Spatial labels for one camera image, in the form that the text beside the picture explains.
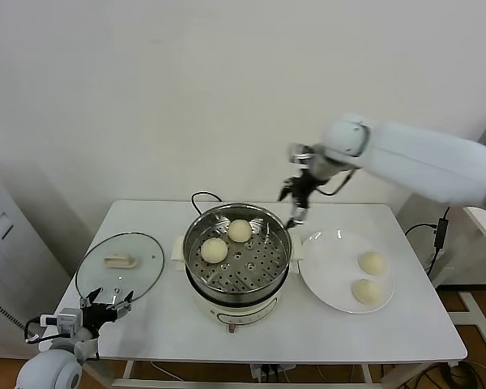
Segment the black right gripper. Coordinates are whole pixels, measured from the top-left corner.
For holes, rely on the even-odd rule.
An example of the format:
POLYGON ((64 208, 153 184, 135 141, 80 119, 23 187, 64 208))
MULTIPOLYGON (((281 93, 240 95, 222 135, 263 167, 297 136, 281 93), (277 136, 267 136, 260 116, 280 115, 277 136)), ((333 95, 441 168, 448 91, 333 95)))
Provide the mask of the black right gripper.
POLYGON ((309 196, 320 186, 320 181, 310 172, 302 172, 298 177, 290 177, 283 182, 283 187, 279 192, 278 202, 282 202, 290 194, 293 202, 292 212, 286 228, 295 228, 305 222, 309 206, 309 196))

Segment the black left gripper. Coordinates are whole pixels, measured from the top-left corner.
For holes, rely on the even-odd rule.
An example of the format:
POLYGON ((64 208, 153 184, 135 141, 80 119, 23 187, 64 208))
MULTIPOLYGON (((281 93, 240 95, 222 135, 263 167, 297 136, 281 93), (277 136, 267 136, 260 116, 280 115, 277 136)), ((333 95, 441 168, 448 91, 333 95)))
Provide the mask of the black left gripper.
POLYGON ((101 287, 92 290, 86 297, 81 297, 79 300, 79 306, 83 312, 83 327, 90 331, 92 336, 99 336, 100 329, 104 324, 114 323, 118 318, 124 317, 131 311, 132 291, 122 301, 109 306, 103 303, 95 303, 102 290, 101 287))

